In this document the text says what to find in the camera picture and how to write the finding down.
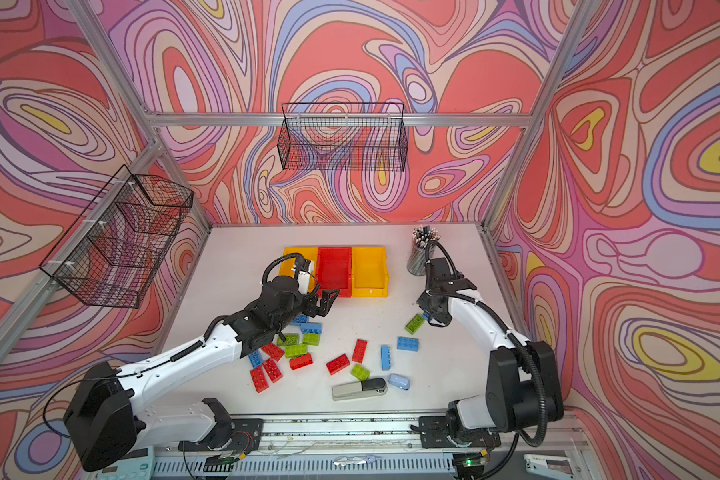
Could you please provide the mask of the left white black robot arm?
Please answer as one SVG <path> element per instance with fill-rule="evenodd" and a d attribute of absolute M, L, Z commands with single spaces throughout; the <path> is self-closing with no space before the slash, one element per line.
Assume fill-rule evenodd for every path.
<path fill-rule="evenodd" d="M 302 254 L 281 256 L 265 268 L 255 300 L 214 318 L 199 337 L 140 362 L 91 367 L 63 416 L 83 470 L 103 470 L 134 450 L 160 444 L 188 442 L 208 450 L 228 445 L 235 427 L 219 400 L 169 408 L 155 403 L 273 343 L 298 316 L 327 316 L 340 292 L 321 288 L 311 276 L 311 262 Z"/>

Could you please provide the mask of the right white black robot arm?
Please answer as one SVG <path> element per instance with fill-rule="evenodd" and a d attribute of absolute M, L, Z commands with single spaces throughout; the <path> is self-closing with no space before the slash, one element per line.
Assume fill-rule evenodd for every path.
<path fill-rule="evenodd" d="M 549 424 L 564 415 L 553 349 L 502 320 L 451 260 L 430 259 L 424 268 L 417 304 L 427 323 L 445 328 L 458 321 L 488 358 L 484 393 L 449 404 L 449 434 L 462 442 L 480 431 L 512 432 L 530 447 L 541 446 Z"/>

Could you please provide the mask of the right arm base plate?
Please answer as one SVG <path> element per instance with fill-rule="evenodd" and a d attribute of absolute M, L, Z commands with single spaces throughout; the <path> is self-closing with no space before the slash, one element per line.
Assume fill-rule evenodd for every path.
<path fill-rule="evenodd" d="M 466 429 L 449 415 L 420 416 L 410 430 L 425 449 L 479 448 L 491 451 L 501 446 L 500 436 L 486 429 Z"/>

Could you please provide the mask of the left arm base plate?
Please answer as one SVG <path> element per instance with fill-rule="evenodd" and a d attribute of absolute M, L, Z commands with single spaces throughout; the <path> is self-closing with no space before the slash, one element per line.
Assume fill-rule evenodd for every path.
<path fill-rule="evenodd" d="M 259 448 L 264 420 L 261 418 L 233 419 L 229 426 L 210 433 L 199 442 L 180 441 L 181 452 L 232 452 L 249 454 Z"/>

